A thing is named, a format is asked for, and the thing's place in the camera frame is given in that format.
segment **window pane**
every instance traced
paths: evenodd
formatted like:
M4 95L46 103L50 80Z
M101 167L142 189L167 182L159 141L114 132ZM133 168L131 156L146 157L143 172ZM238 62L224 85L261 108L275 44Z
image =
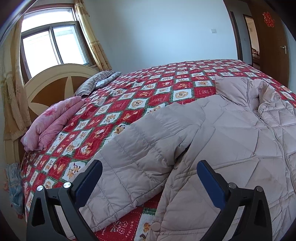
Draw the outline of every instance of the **window pane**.
M72 8L46 9L28 13L22 22L22 32L50 23L76 21Z
M64 64L87 64L74 25L55 27L54 36Z
M41 71L59 64L48 31L24 38L23 43L32 78Z

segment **beige quilted jacket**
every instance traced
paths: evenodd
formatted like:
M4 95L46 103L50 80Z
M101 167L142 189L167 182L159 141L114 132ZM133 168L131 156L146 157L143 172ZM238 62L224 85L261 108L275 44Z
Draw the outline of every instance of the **beige quilted jacket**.
M95 155L103 175L80 209L93 231L163 190L146 241L200 240L220 211L196 174L205 159L227 182L264 188L280 240L296 217L296 111L263 80L216 77L216 91L146 114Z

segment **silver screw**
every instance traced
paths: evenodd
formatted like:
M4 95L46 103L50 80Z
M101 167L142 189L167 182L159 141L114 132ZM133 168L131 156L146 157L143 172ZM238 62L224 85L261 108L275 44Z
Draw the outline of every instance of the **silver screw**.
M71 186L71 183L70 182L66 182L63 185L64 188L69 188L70 186Z
M262 188L261 186L257 186L257 187L256 187L256 190L257 190L258 192L263 192L263 188Z
M228 186L231 188L231 189L235 189L237 186L235 183L228 183Z
M41 191L43 189L43 186L38 186L37 191Z

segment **window frame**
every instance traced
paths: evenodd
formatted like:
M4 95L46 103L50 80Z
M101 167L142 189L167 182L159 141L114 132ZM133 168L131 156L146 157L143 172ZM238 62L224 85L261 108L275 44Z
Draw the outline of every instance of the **window frame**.
M53 31L53 28L55 28L55 27L74 26L75 32L78 37L78 41L79 41L80 46L82 48L83 55L87 61L87 63L84 65L89 66L89 67L92 67L94 65L94 59L90 53L88 45L86 44L86 39L82 33L80 23L77 20L77 16L76 16L73 4L61 4L61 6L56 5L56 4L55 5L49 4L49 5L44 5L43 7L38 6L38 7L36 7L36 9L32 9L31 11L28 11L27 13L39 12L39 11L47 10L47 9L61 9L61 8L72 8L73 17L74 17L74 19L76 19L76 21L51 23L51 24L42 25L39 27L29 29L29 30L26 30L21 33L20 58L21 58L21 69L22 69L22 74L24 76L25 83L27 83L32 78L32 76L31 76L31 73L30 73L30 70L29 70L29 67L27 64L27 60L26 60L24 44L23 44L24 38L27 38L29 36L32 36L32 35L35 35L35 34L38 34L41 32L49 31L51 41L54 44L53 49L54 49L57 61L58 61L59 65L63 64L63 60L62 60L61 54L59 52L59 48L58 48L57 41L55 39L55 35L54 35L54 31Z

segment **folded pink quilt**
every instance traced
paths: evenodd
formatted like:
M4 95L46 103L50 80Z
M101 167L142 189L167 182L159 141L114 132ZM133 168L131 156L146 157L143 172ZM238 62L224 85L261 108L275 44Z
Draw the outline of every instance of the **folded pink quilt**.
M42 150L46 148L51 143L51 141L62 131L68 120L70 120L83 105L84 100L79 101L59 118L57 118L45 131L43 131L39 136L38 149Z
M45 131L56 119L65 111L81 101L80 96L72 97L56 103L44 111L34 120L26 134L21 138L25 151L34 151L38 149L38 140L40 134Z

